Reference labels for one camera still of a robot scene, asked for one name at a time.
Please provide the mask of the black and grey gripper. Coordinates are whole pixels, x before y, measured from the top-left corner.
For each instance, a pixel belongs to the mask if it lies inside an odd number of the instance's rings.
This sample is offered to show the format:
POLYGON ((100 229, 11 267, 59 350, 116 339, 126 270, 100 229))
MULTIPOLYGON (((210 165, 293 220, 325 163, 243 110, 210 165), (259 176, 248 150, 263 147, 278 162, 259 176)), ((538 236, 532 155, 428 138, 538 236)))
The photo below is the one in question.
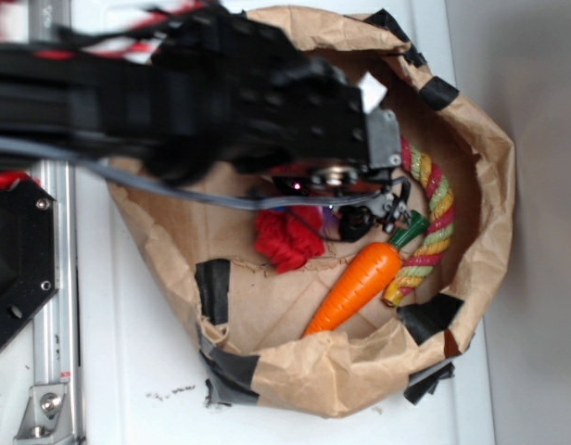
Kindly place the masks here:
POLYGON ((308 178, 273 178, 277 190, 287 196, 318 197, 332 192, 341 197, 375 188, 376 196, 362 203, 326 206, 337 220, 335 240, 342 242, 356 242, 376 226, 391 234, 413 222, 408 207, 412 186, 405 177, 393 175, 401 166, 400 127, 395 113, 383 107, 387 88, 370 73, 361 77, 358 86, 366 112, 368 165, 315 169, 308 178))

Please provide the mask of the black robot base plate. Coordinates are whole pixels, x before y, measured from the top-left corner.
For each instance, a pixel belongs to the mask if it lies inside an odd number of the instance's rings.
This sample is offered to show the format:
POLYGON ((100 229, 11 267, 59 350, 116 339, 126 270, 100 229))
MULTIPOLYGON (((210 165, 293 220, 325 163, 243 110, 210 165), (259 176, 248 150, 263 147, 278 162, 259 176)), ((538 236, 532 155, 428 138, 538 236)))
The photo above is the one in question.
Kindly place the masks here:
POLYGON ((0 190, 0 353, 57 292, 56 204, 32 179, 0 190))

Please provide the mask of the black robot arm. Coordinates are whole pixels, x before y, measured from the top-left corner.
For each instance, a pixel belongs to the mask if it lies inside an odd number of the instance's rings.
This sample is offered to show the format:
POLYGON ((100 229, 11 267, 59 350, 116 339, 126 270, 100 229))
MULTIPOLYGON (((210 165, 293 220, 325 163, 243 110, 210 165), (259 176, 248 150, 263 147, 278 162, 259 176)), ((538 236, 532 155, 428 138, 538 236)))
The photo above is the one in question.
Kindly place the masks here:
POLYGON ((333 207, 346 241, 412 220, 395 114, 280 29, 200 1, 0 43, 0 173, 41 159, 239 210, 333 207))

